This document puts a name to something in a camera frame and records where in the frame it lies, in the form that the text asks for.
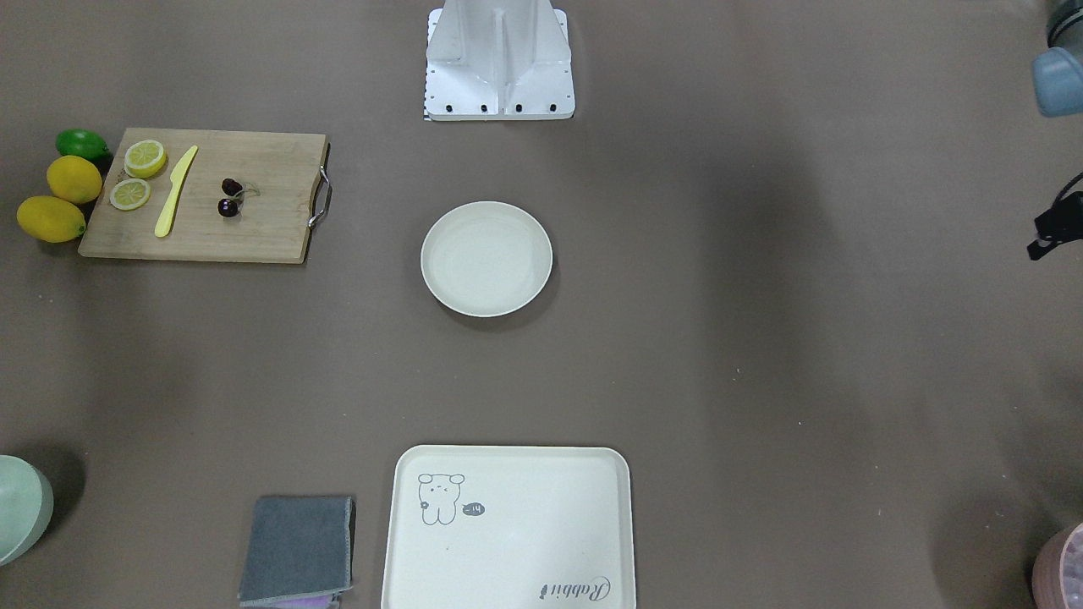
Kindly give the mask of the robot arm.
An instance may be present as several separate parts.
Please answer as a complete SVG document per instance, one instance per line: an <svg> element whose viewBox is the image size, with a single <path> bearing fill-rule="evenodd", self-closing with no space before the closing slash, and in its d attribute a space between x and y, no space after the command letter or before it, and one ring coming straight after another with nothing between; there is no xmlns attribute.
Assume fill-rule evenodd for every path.
<svg viewBox="0 0 1083 609"><path fill-rule="evenodd" d="M1082 112L1082 3L1045 1L1046 50L1033 59L1032 85L1043 117Z"/></svg>

